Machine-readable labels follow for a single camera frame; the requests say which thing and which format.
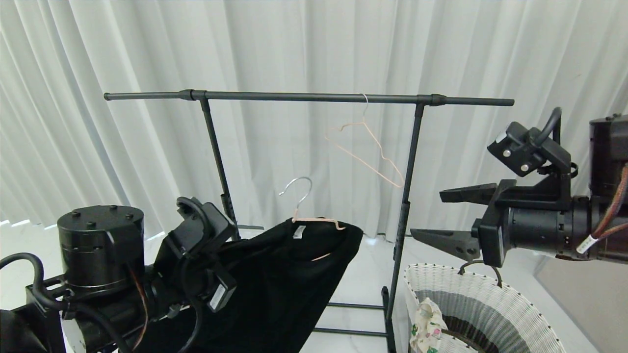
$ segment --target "curtain backdrop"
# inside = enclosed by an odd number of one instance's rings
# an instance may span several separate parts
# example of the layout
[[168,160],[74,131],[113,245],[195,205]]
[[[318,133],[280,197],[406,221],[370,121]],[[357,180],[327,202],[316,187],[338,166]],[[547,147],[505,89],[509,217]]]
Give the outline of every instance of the curtain backdrop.
[[[628,104],[628,1],[0,1],[1,217],[53,224],[77,207],[129,204],[146,235],[180,222],[175,199],[220,205],[198,102],[103,92],[207,89],[514,98],[427,107],[410,227],[468,229],[483,207],[438,191],[512,178],[486,151],[511,121],[563,108],[563,144],[586,192],[588,121]],[[323,135],[364,104],[210,101],[240,224],[304,217],[394,239],[401,189]],[[405,169],[413,106],[370,104],[384,154]],[[364,128],[331,138],[389,178]],[[524,183],[538,178],[530,177]]]

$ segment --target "white wicker basket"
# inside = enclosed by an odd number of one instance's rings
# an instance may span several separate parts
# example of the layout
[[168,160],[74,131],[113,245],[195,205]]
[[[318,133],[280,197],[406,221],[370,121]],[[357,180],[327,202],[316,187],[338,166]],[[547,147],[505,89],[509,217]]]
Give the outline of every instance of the white wicker basket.
[[542,314],[520,292],[503,283],[496,268],[497,280],[465,274],[465,267],[475,263],[482,260],[466,263],[460,269],[412,264],[405,271],[410,318],[414,320],[419,303],[428,297],[442,311],[449,331],[466,337],[478,348],[473,350],[460,340],[443,336],[439,352],[565,352]]

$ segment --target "clothes hanger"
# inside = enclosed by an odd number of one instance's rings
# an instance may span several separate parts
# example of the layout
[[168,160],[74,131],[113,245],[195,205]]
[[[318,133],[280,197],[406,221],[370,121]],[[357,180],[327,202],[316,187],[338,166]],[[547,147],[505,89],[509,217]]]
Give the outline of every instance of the clothes hanger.
[[309,178],[309,177],[307,177],[307,176],[300,176],[300,177],[298,177],[298,178],[294,178],[294,179],[292,179],[292,181],[290,181],[290,182],[286,185],[286,187],[283,189],[283,191],[279,193],[279,196],[282,196],[282,195],[286,192],[286,190],[290,187],[290,185],[292,185],[295,181],[297,181],[297,180],[299,180],[299,179],[305,179],[305,180],[309,181],[309,182],[310,182],[310,188],[308,189],[308,192],[305,194],[305,196],[303,196],[303,197],[301,198],[301,200],[299,200],[299,202],[296,204],[295,214],[292,216],[292,223],[295,223],[297,220],[302,220],[302,221],[305,221],[305,222],[331,222],[331,223],[334,223],[334,224],[336,225],[336,229],[337,229],[337,230],[341,231],[341,230],[345,229],[345,227],[341,227],[341,226],[338,224],[338,221],[337,221],[337,220],[335,220],[335,219],[331,219],[331,218],[296,218],[296,216],[297,216],[297,215],[298,215],[298,213],[299,213],[299,206],[301,205],[301,203],[303,202],[303,200],[305,200],[305,198],[306,198],[306,197],[310,194],[310,192],[312,191],[312,185],[313,185],[313,183],[312,183],[312,179],[310,179],[310,178]]
[[399,179],[401,179],[401,183],[395,183],[394,181],[388,179],[387,177],[385,177],[382,173],[380,173],[379,171],[377,171],[373,166],[371,166],[370,164],[366,163],[362,158],[354,155],[353,153],[347,151],[344,147],[342,147],[341,145],[337,144],[336,142],[332,141],[329,139],[329,137],[327,136],[327,133],[325,133],[325,139],[331,143],[333,143],[336,147],[340,148],[341,150],[345,151],[349,156],[359,160],[360,162],[362,162],[363,165],[369,167],[372,171],[374,171],[375,173],[377,173],[377,175],[379,175],[380,177],[382,177],[385,181],[393,184],[395,187],[398,188],[403,188],[403,184],[404,184],[404,177],[401,174],[401,171],[399,171],[399,168],[397,168],[397,166],[393,163],[393,161],[391,161],[389,158],[384,157],[384,151],[382,149],[382,145],[381,143],[379,143],[379,141],[377,140],[377,138],[375,137],[375,134],[373,134],[373,132],[371,131],[371,129],[369,128],[369,126],[366,124],[366,110],[369,108],[369,98],[362,93],[362,95],[364,96],[364,99],[366,100],[366,107],[364,107],[364,111],[362,112],[362,121],[361,122],[350,122],[348,124],[344,124],[343,126],[341,126],[340,128],[331,128],[330,130],[334,129],[337,130],[338,132],[342,132],[342,130],[344,128],[346,128],[347,126],[353,126],[353,125],[364,125],[364,127],[366,128],[366,131],[369,132],[370,136],[373,138],[373,140],[375,140],[375,143],[377,144],[377,147],[379,147],[379,154],[381,156],[381,158],[385,161],[388,161],[390,164],[392,164],[392,167],[397,171],[397,174],[399,175]]

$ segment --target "white floor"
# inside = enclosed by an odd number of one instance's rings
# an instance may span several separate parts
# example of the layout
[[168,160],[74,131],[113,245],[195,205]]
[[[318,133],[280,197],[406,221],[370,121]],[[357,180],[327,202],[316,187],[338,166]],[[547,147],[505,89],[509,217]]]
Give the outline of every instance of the white floor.
[[[259,231],[242,231],[243,237],[252,237]],[[146,243],[146,260],[152,262],[159,248],[161,238]],[[393,245],[377,239],[364,238],[360,251],[349,265],[340,285],[332,297],[332,301],[345,303],[361,303],[381,305],[380,291],[382,286],[390,286],[393,270]],[[45,277],[62,272],[58,248],[57,229],[44,230],[41,226],[31,224],[11,227],[4,224],[0,227],[0,256],[28,251],[36,254],[44,262]],[[578,330],[558,304],[545,292],[534,279],[534,269],[539,257],[527,251],[510,251],[506,266],[502,269],[504,281],[521,291],[547,318],[563,341],[569,353],[597,352],[593,345]],[[460,266],[463,261],[422,245],[412,238],[406,238],[402,272],[410,263],[437,263],[449,266]],[[490,268],[475,265],[472,271],[494,276]],[[7,266],[1,272],[0,307],[12,309],[24,303],[24,286],[32,283],[33,270],[29,263],[20,261]],[[406,352],[408,341],[408,315],[404,302],[403,286],[398,286],[398,300],[394,308],[394,321],[398,352]],[[383,331],[383,314],[379,310],[357,310],[346,308],[328,308],[321,317],[319,327],[338,329]],[[386,351],[386,340],[380,337],[364,337],[339,334],[312,333],[302,352],[334,353],[360,352],[383,353]]]

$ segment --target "floral cloth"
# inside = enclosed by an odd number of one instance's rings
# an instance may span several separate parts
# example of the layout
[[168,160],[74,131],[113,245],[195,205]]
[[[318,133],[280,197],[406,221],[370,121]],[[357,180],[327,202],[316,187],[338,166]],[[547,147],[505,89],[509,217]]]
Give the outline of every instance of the floral cloth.
[[438,353],[442,331],[447,329],[438,305],[425,298],[414,314],[410,347],[416,353]]

